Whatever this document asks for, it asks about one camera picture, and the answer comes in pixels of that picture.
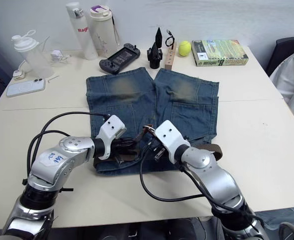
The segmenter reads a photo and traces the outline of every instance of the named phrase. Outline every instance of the green book cover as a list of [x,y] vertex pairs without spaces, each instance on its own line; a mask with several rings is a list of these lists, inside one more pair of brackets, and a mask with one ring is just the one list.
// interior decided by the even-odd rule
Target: green book cover
[[245,65],[248,62],[237,40],[195,40],[191,47],[197,66]]

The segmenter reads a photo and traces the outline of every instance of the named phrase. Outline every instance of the tennis ball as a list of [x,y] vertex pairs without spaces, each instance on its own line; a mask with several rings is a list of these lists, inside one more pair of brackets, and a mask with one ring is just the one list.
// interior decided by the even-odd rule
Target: tennis ball
[[191,51],[191,44],[188,41],[182,41],[179,44],[178,52],[181,56],[187,56]]

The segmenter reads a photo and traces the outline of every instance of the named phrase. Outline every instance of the jeans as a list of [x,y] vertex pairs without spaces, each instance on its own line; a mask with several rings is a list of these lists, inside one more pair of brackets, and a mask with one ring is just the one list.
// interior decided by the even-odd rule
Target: jeans
[[[122,137],[136,137],[147,124],[157,128],[170,120],[188,136],[192,146],[209,144],[216,136],[218,82],[205,81],[174,71],[160,69],[153,80],[144,67],[87,79],[87,101],[90,112],[116,115],[127,131]],[[103,119],[91,116],[91,136],[98,133]],[[143,139],[139,147],[146,143]],[[107,176],[137,174],[138,156],[133,161],[104,161],[96,165],[97,173]],[[159,162],[145,162],[143,172],[174,170],[175,166],[162,157]]]
[[289,222],[294,225],[294,207],[256,212],[261,217],[269,230],[276,230],[282,222]]

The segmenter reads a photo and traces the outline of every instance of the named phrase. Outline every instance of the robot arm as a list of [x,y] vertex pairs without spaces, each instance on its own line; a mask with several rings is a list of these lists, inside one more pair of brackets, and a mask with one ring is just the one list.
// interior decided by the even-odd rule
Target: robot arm
[[254,218],[254,213],[247,205],[237,183],[217,164],[212,152],[191,147],[168,120],[154,131],[154,135],[168,150],[169,160],[190,171],[199,182],[199,189],[207,195],[212,213],[221,220],[227,237],[268,239],[260,222]]
[[23,240],[46,239],[53,222],[56,198],[71,171],[93,157],[107,159],[112,140],[125,130],[122,121],[113,115],[101,126],[95,139],[65,137],[58,145],[41,153],[32,165],[28,184],[14,205],[3,235]]

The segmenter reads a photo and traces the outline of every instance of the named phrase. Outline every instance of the back pocket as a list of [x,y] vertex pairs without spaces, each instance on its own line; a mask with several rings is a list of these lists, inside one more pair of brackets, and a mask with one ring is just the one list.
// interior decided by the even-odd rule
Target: back pocket
[[[122,138],[135,138],[137,133],[135,113],[132,104],[124,104],[93,109],[94,113],[116,115],[125,124],[127,130],[121,135]],[[98,135],[100,127],[104,123],[101,116],[90,116],[91,137]]]
[[189,141],[194,141],[209,135],[211,113],[210,104],[174,102],[171,122]]

